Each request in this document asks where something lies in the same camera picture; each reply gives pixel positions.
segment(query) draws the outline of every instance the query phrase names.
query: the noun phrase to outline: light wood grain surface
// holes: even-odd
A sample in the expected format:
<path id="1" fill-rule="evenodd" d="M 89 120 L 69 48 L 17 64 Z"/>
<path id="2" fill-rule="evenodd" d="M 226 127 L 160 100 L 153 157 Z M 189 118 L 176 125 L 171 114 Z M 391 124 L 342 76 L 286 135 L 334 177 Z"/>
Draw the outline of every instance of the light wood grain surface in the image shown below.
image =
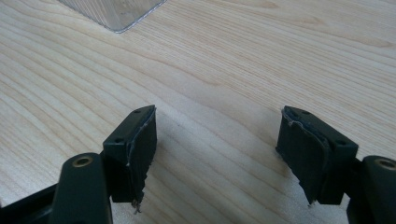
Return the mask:
<path id="1" fill-rule="evenodd" d="M 0 2 L 0 202 L 57 182 L 157 106 L 142 212 L 115 223 L 347 223 L 276 155 L 280 109 L 396 158 L 394 0 L 168 0 L 122 35 L 55 0 Z"/>

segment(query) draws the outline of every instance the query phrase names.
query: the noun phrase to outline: round hole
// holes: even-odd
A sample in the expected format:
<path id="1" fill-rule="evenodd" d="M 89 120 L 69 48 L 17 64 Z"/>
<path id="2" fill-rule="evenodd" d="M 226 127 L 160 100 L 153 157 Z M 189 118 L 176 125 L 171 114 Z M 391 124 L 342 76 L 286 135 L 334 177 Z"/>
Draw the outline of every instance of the round hole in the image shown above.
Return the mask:
<path id="1" fill-rule="evenodd" d="M 337 141 L 335 141 L 335 144 L 340 145 L 340 146 L 344 146 L 347 143 L 345 141 L 343 141 L 343 140 L 337 140 Z"/>
<path id="2" fill-rule="evenodd" d="M 83 167 L 86 166 L 88 164 L 90 164 L 92 162 L 92 158 L 91 157 L 80 157 L 78 159 L 76 159 L 75 161 L 73 161 L 73 166 L 74 167 Z"/>
<path id="3" fill-rule="evenodd" d="M 388 161 L 388 160 L 384 160 L 384 159 L 377 159 L 375 160 L 375 162 L 382 166 L 382 168 L 387 169 L 387 170 L 391 170 L 391 171 L 396 171 L 396 164 L 393 161 Z"/>
<path id="4" fill-rule="evenodd" d="M 123 138 L 116 138 L 116 140 L 114 140 L 115 143 L 120 143 L 123 141 Z"/>

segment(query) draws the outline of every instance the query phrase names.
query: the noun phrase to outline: black plastic arm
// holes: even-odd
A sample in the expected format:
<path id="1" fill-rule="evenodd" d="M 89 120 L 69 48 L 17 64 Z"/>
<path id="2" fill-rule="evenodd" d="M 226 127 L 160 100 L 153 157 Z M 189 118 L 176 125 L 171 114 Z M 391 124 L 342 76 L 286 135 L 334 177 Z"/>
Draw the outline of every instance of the black plastic arm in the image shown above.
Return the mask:
<path id="1" fill-rule="evenodd" d="M 282 115 L 276 151 L 309 203 L 340 204 L 346 193 L 350 223 L 396 223 L 396 161 L 359 161 L 358 145 L 313 114 L 285 106 Z"/>
<path id="2" fill-rule="evenodd" d="M 139 209 L 157 146 L 155 106 L 133 111 L 103 143 L 64 163 L 57 185 L 0 209 L 0 223 L 112 223 L 109 197 Z"/>

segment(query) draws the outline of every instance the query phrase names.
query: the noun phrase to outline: wooden table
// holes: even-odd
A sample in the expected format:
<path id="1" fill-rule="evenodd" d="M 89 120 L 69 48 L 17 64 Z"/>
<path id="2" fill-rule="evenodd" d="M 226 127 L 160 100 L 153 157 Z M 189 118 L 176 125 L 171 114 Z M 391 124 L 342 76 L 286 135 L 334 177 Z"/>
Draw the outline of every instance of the wooden table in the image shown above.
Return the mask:
<path id="1" fill-rule="evenodd" d="M 169 0 L 117 35 L 55 0 L 0 3 L 0 201 L 57 182 L 157 106 L 142 212 L 115 223 L 347 223 L 275 152 L 280 109 L 396 158 L 394 0 Z"/>

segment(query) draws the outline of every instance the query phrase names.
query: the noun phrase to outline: cracked plastic piece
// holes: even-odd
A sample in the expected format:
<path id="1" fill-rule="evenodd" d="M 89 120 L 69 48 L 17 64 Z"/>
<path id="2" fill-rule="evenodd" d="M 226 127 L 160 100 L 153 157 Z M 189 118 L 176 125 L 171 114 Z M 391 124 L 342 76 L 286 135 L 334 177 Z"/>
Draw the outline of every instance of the cracked plastic piece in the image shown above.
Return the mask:
<path id="1" fill-rule="evenodd" d="M 166 0 L 59 0 L 115 33 L 144 19 Z"/>
<path id="2" fill-rule="evenodd" d="M 107 187 L 114 203 L 132 203 L 138 211 L 156 146 L 154 105 L 133 111 L 103 143 Z"/>
<path id="3" fill-rule="evenodd" d="M 309 203 L 340 204 L 358 145 L 309 112 L 285 106 L 276 151 Z"/>

